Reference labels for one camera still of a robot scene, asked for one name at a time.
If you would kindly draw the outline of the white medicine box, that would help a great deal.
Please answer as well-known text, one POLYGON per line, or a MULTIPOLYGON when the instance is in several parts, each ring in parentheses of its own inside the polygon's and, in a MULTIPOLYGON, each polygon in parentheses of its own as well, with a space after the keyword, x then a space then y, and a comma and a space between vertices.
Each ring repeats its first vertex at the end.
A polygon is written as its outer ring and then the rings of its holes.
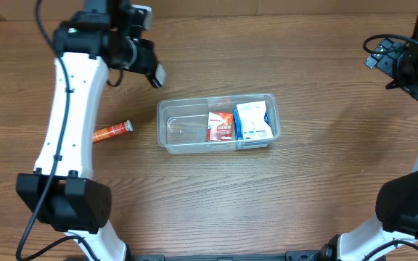
POLYGON ((273 137, 265 101, 238 104, 236 113, 239 139, 261 140, 273 137))

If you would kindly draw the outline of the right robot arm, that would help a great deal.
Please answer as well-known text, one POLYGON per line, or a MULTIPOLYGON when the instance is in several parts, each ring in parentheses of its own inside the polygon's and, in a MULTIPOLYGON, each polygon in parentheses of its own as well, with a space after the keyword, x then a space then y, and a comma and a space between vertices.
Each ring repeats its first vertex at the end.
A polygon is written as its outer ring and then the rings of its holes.
MULTIPOLYGON (((386 89, 401 89, 418 101, 418 13, 411 36, 377 34, 375 49, 364 44, 365 62, 377 68, 391 82, 386 89)), ((320 250, 299 254, 300 260, 385 260, 399 247, 418 251, 418 152, 412 171, 385 183, 376 199, 373 216, 350 232, 337 234, 320 250)))

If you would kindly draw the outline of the orange tablet tube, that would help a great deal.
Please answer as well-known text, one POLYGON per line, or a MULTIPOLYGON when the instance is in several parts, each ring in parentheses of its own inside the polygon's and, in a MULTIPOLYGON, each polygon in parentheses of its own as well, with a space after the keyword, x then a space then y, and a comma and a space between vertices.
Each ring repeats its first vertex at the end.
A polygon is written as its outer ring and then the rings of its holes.
POLYGON ((130 120, 127 120, 122 123, 118 123, 116 125, 112 125, 110 127, 106 127, 100 130, 96 130, 93 136, 93 142, 103 141, 108 138, 112 138, 114 136, 119 136, 124 133, 132 133, 134 131, 134 127, 130 120))

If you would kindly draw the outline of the red medicine box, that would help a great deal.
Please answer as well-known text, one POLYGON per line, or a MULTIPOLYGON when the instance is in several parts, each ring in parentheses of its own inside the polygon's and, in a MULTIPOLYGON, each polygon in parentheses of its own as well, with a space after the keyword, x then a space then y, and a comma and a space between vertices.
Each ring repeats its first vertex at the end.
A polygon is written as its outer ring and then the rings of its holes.
POLYGON ((209 112, 207 141, 231 141, 234 114, 231 112, 209 112))

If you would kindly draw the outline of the blue medicine box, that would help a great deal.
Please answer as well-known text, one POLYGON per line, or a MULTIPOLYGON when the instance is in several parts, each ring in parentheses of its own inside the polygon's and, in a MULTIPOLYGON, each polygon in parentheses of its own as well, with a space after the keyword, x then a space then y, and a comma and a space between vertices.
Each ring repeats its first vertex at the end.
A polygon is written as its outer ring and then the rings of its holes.
POLYGON ((269 145, 268 139, 274 137, 267 111, 264 112, 262 118, 255 115, 242 119, 238 111, 234 110, 234 124, 236 138, 239 141, 238 149, 267 147, 269 145))

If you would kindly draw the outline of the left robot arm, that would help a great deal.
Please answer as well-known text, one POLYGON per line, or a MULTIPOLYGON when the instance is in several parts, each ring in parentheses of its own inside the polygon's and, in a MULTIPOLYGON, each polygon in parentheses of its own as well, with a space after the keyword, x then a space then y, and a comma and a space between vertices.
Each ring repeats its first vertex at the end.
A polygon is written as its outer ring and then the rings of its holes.
POLYGON ((92 145, 99 102, 111 70, 144 75, 161 88, 166 73, 142 33, 152 9, 126 0, 86 1, 44 39, 53 51, 55 89, 49 124, 31 174, 16 191, 32 215, 74 241, 88 260, 130 260, 111 222, 112 192, 93 179, 92 145))

